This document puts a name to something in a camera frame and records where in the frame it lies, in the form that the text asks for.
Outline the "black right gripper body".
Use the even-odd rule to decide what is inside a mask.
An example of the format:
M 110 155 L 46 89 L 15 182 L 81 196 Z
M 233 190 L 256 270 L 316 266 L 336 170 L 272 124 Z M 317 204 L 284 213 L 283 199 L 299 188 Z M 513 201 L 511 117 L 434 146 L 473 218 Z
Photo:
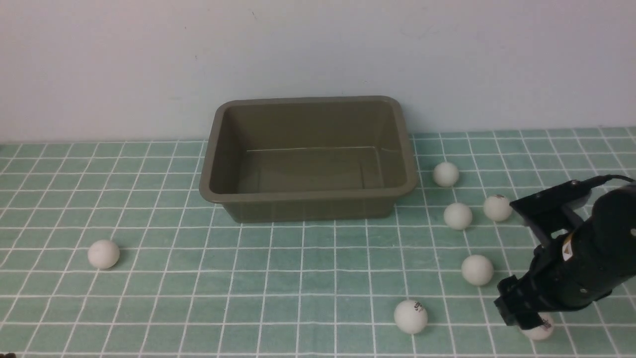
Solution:
M 537 328 L 540 313 L 579 311 L 610 295 L 617 274 L 595 245 L 589 218 L 574 231 L 538 246 L 526 274 L 497 284 L 495 306 L 507 326 Z

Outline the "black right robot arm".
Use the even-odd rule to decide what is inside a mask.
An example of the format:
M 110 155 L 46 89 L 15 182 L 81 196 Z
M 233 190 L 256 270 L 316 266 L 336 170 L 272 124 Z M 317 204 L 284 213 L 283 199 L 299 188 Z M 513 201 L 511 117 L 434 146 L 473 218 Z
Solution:
M 538 238 L 529 270 L 497 284 L 507 326 L 529 330 L 541 313 L 579 311 L 636 271 L 635 181 L 620 175 L 571 180 L 510 203 Z

